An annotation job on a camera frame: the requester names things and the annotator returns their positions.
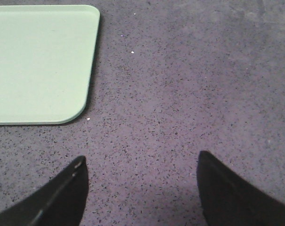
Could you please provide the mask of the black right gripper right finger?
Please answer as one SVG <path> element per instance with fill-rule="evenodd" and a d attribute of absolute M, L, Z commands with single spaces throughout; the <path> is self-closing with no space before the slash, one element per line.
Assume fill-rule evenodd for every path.
<path fill-rule="evenodd" d="M 208 151 L 198 156 L 197 186 L 210 226 L 285 226 L 285 204 L 248 183 Z"/>

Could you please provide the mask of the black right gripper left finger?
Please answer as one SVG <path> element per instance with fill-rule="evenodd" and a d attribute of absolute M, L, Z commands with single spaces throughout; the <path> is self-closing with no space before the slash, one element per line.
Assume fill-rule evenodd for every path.
<path fill-rule="evenodd" d="M 89 190 L 85 156 L 35 193 L 0 213 L 0 226 L 78 226 Z"/>

